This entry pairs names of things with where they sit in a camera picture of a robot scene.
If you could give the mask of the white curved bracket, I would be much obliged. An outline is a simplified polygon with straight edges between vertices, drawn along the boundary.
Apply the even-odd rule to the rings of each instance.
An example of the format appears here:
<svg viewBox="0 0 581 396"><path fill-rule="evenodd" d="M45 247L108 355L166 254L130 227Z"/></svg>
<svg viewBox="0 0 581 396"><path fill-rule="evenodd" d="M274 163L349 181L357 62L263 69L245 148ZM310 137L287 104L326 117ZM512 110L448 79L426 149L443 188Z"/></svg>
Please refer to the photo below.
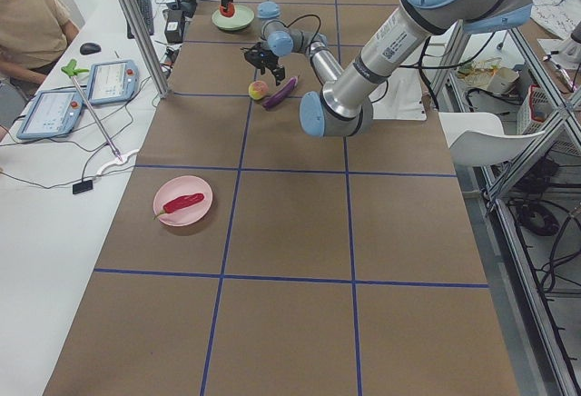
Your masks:
<svg viewBox="0 0 581 396"><path fill-rule="evenodd" d="M139 153L139 149L134 149L134 150L128 151L127 153L121 153L119 155L116 155L111 161L104 163L97 170L94 178L97 179L97 178L104 176L105 172L114 166L121 166L121 165L128 163L130 158L132 156L137 155L138 153Z"/></svg>

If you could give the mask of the red tomato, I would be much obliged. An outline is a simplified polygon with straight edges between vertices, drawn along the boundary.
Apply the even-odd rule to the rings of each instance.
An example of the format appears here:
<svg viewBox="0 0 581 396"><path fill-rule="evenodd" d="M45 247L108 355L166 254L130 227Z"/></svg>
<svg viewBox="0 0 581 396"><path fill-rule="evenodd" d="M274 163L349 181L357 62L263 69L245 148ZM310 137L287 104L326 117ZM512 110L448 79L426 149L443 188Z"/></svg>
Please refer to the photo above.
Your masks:
<svg viewBox="0 0 581 396"><path fill-rule="evenodd" d="M235 15L235 6L233 3L227 3L219 7L219 12L224 17L233 17Z"/></svg>

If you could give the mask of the black computer mouse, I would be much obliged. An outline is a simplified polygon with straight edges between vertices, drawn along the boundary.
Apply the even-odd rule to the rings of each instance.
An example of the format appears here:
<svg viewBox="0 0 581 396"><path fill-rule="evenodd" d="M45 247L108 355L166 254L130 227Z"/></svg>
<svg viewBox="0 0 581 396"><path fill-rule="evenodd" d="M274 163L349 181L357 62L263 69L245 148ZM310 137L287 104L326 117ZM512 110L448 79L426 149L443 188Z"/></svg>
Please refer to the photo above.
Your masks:
<svg viewBox="0 0 581 396"><path fill-rule="evenodd" d="M81 55L96 54L101 51L102 51L101 46L93 42L83 43L79 48L79 52Z"/></svg>

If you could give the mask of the far teach pendant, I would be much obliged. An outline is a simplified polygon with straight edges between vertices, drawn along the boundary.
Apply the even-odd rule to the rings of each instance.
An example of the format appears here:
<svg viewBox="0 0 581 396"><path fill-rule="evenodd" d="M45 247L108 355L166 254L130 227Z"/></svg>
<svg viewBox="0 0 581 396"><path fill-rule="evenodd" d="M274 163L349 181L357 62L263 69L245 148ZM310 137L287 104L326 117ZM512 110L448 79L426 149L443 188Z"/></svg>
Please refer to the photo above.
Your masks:
<svg viewBox="0 0 581 396"><path fill-rule="evenodd" d="M93 64L86 85L92 105L129 101L138 90L139 70L133 60Z"/></svg>

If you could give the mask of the person in beige shirt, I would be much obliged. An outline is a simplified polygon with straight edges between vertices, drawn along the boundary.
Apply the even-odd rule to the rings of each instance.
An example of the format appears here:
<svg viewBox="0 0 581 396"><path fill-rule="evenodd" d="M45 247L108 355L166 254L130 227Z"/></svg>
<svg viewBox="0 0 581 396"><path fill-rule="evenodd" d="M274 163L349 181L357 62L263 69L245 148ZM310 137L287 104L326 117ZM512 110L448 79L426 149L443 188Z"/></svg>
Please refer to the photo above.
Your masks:
<svg viewBox="0 0 581 396"><path fill-rule="evenodd" d="M78 34L60 0L1 0L1 74L32 96Z"/></svg>

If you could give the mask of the small black box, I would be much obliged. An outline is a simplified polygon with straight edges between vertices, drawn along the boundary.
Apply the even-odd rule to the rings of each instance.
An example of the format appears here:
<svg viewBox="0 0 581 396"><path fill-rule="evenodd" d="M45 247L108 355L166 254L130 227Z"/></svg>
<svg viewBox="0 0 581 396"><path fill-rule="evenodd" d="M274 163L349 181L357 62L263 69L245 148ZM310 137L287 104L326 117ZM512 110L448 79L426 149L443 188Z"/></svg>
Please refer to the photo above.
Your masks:
<svg viewBox="0 0 581 396"><path fill-rule="evenodd" d="M75 183L72 186L72 193L73 195L78 195L82 193L86 193L92 191L94 188L94 181L93 180L84 180L79 183Z"/></svg>

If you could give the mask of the black keyboard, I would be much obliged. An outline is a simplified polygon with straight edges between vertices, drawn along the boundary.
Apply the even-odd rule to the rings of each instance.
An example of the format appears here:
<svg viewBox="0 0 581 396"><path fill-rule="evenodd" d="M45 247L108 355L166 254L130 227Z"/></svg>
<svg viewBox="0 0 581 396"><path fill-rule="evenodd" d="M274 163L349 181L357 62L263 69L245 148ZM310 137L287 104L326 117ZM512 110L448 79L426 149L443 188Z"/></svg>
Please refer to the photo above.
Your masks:
<svg viewBox="0 0 581 396"><path fill-rule="evenodd" d="M154 16L151 0L135 0L149 36L154 35Z"/></svg>

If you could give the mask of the white chair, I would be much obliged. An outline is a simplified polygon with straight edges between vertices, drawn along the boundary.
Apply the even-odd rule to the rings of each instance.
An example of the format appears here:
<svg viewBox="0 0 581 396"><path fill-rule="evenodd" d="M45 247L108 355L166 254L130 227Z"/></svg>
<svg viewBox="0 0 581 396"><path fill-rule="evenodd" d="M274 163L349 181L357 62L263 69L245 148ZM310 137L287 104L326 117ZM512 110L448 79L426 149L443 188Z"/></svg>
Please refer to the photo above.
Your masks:
<svg viewBox="0 0 581 396"><path fill-rule="evenodd" d="M506 134L498 116L487 112L439 112L450 155L455 165L490 166L513 161L546 132Z"/></svg>

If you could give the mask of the near teach pendant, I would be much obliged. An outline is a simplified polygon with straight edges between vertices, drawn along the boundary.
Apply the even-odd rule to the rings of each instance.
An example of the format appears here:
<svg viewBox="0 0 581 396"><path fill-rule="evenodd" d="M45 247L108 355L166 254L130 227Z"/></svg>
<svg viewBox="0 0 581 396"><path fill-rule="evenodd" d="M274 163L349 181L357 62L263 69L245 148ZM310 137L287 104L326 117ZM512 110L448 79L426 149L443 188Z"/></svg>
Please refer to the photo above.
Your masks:
<svg viewBox="0 0 581 396"><path fill-rule="evenodd" d="M82 97L74 89L41 92L31 101L17 137L35 140L65 136L74 129L82 106Z"/></svg>

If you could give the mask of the red chili pepper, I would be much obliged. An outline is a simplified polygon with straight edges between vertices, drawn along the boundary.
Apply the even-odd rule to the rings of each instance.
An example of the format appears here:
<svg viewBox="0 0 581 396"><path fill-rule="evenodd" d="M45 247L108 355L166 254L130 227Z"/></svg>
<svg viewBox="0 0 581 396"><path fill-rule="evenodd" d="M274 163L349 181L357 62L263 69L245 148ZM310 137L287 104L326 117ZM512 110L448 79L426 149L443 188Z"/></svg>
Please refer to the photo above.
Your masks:
<svg viewBox="0 0 581 396"><path fill-rule="evenodd" d="M154 219L157 219L164 214L175 213L181 209L193 206L197 203L201 203L204 199L205 195L203 193L193 193L178 196L164 204L162 209L154 216Z"/></svg>

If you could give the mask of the purple eggplant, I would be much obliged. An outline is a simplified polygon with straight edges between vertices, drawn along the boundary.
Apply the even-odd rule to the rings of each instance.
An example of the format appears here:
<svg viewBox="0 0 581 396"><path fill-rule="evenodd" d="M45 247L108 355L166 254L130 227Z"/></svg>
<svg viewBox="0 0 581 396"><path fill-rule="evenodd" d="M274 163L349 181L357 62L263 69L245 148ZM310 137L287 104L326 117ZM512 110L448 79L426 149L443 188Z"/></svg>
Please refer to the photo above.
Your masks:
<svg viewBox="0 0 581 396"><path fill-rule="evenodd" d="M279 89L275 94L269 96L263 101L262 107L265 110L270 110L277 105L281 104L297 87L300 78L298 76L293 76L289 81Z"/></svg>

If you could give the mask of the green plate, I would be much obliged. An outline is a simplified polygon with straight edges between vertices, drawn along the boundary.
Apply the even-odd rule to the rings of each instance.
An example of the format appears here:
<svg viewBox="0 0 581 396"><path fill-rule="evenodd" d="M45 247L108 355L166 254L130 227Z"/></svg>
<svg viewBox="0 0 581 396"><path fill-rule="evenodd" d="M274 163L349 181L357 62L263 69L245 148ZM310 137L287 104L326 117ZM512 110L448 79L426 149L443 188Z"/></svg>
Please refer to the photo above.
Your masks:
<svg viewBox="0 0 581 396"><path fill-rule="evenodd" d="M212 14L212 23L222 31L240 31L248 27L254 20L255 14L247 5L234 5L233 16L224 16L219 10Z"/></svg>

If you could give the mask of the white basket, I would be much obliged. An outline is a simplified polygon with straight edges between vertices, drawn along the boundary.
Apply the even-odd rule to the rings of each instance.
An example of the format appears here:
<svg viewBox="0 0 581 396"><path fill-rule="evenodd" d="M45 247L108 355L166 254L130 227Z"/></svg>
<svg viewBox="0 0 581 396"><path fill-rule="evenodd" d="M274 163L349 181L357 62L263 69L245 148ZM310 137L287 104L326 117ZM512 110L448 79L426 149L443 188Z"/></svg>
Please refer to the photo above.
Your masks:
<svg viewBox="0 0 581 396"><path fill-rule="evenodd" d="M544 122L556 112L545 91L530 85L527 95L517 112L517 134L533 134L541 131Z"/></svg>

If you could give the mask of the pink plate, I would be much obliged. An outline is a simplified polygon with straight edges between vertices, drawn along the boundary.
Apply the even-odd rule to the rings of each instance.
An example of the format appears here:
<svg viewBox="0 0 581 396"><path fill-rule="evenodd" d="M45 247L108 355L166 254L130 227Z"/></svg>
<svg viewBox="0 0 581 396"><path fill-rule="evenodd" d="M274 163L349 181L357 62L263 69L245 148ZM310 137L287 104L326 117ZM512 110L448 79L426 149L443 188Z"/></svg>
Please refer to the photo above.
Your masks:
<svg viewBox="0 0 581 396"><path fill-rule="evenodd" d="M213 192L198 176L184 175L163 184L153 197L154 219L169 226L187 226L210 211Z"/></svg>

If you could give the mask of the peach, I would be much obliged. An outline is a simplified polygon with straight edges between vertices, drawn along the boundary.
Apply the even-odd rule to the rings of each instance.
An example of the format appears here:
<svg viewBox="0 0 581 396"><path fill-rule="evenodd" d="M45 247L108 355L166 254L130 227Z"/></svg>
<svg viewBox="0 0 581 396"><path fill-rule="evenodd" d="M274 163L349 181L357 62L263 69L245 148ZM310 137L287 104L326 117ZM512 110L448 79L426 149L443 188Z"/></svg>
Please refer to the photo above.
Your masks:
<svg viewBox="0 0 581 396"><path fill-rule="evenodd" d="M260 101L269 94L269 86L262 80L256 80L249 84L248 95L254 101Z"/></svg>

